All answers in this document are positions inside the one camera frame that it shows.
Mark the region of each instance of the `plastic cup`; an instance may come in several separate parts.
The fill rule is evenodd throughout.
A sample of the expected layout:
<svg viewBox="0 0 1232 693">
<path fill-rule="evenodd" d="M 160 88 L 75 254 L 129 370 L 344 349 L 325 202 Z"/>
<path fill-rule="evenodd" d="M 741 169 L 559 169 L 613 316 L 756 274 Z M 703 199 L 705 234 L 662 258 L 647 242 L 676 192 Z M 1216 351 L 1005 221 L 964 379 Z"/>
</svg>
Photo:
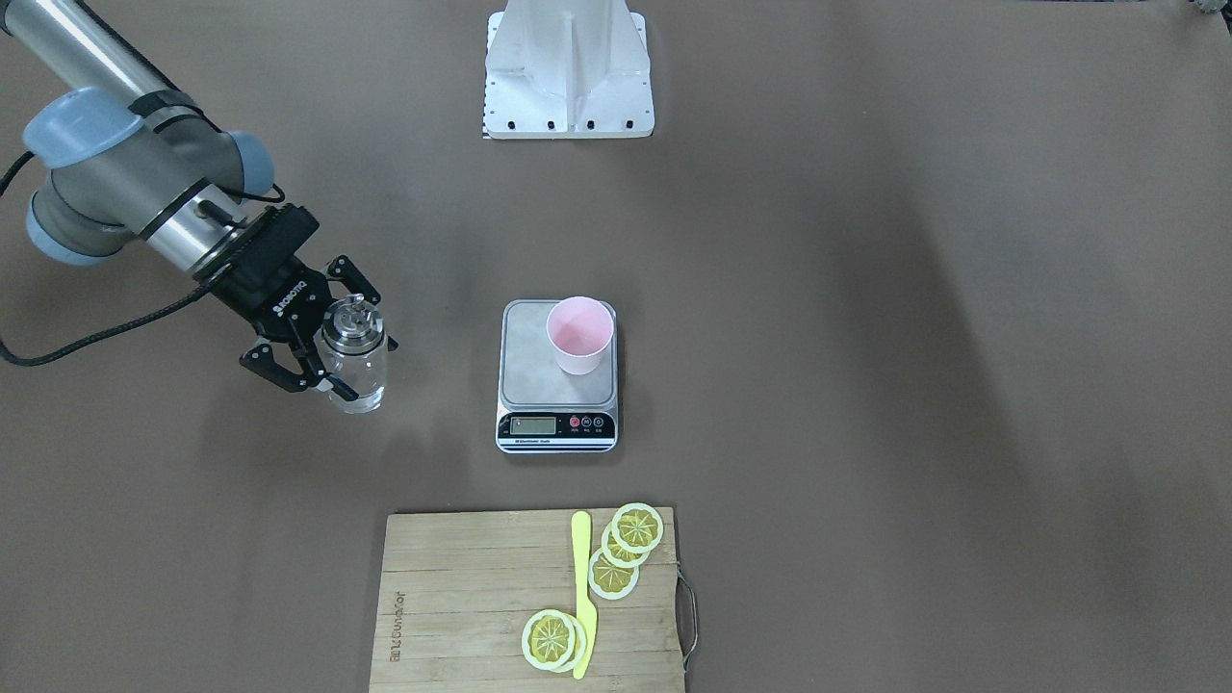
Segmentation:
<svg viewBox="0 0 1232 693">
<path fill-rule="evenodd" d="M 607 306 L 585 296 L 565 298 L 547 314 L 547 339 L 557 365 L 569 375 L 595 370 L 615 333 L 616 322 Z"/>
</svg>

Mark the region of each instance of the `digital kitchen scale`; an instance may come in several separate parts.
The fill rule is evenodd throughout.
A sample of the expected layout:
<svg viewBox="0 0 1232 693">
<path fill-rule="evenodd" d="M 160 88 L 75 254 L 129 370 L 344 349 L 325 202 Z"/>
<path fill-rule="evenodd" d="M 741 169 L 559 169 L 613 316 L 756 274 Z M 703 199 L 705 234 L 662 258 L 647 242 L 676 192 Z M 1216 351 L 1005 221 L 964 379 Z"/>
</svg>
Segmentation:
<svg viewBox="0 0 1232 693">
<path fill-rule="evenodd" d="M 513 454 L 606 453 L 616 446 L 616 334 L 586 375 L 561 370 L 547 339 L 557 301 L 505 306 L 496 382 L 496 446 Z M 616 311 L 604 303 L 616 317 Z"/>
</svg>

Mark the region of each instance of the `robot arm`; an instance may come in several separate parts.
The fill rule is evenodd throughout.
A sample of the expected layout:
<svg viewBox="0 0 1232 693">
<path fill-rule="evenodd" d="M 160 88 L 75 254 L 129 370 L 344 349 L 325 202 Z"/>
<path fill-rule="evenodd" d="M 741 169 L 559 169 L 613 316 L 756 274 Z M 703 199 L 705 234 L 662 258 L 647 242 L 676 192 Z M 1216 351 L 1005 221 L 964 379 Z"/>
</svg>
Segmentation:
<svg viewBox="0 0 1232 693">
<path fill-rule="evenodd" d="M 314 337 L 330 316 L 331 281 L 373 306 L 381 295 L 345 255 L 325 273 L 296 258 L 319 226 L 303 207 L 255 217 L 240 207 L 282 201 L 261 197 L 277 189 L 265 147 L 216 127 L 84 2 L 0 0 L 0 28 L 74 89 L 26 128 L 51 169 L 26 218 L 34 244 L 87 265 L 142 239 L 249 321 L 257 342 L 240 358 L 245 367 L 291 392 L 333 388 L 354 400 Z M 287 344 L 299 371 L 280 366 L 270 343 Z"/>
<path fill-rule="evenodd" d="M 1198 2 L 1199 10 L 1207 15 L 1212 15 L 1226 7 L 1228 0 L 1190 0 L 1190 2 Z"/>
</svg>

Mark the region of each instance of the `yellow plastic knife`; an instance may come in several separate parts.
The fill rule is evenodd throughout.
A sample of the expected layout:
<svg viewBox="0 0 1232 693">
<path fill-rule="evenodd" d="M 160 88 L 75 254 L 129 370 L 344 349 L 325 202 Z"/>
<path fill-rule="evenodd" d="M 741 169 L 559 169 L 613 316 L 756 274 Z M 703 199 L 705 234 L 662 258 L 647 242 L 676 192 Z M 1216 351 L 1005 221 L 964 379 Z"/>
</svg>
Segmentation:
<svg viewBox="0 0 1232 693">
<path fill-rule="evenodd" d="M 578 660 L 578 666 L 573 667 L 573 678 L 580 679 L 586 676 L 590 655 L 595 651 L 595 630 L 599 628 L 599 609 L 590 602 L 590 582 L 586 581 L 586 572 L 590 570 L 590 513 L 573 513 L 572 530 L 573 578 L 578 587 L 577 615 L 582 629 L 586 631 L 586 651 Z"/>
</svg>

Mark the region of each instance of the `cutting board handle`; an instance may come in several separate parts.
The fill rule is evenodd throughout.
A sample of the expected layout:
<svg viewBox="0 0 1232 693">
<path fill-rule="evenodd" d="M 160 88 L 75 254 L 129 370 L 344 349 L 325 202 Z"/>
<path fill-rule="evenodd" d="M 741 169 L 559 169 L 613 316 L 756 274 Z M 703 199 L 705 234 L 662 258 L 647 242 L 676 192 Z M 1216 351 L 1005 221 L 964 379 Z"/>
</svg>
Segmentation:
<svg viewBox="0 0 1232 693">
<path fill-rule="evenodd" d="M 689 578 L 685 577 L 685 568 L 679 562 L 676 562 L 676 583 L 684 587 L 685 597 L 689 599 L 689 631 L 692 633 L 692 642 L 689 645 L 689 651 L 684 656 L 685 673 L 689 673 L 689 660 L 692 658 L 694 652 L 697 651 L 697 592 L 694 591 L 692 584 L 689 583 Z M 676 633 L 680 633 L 680 609 L 676 609 Z"/>
</svg>

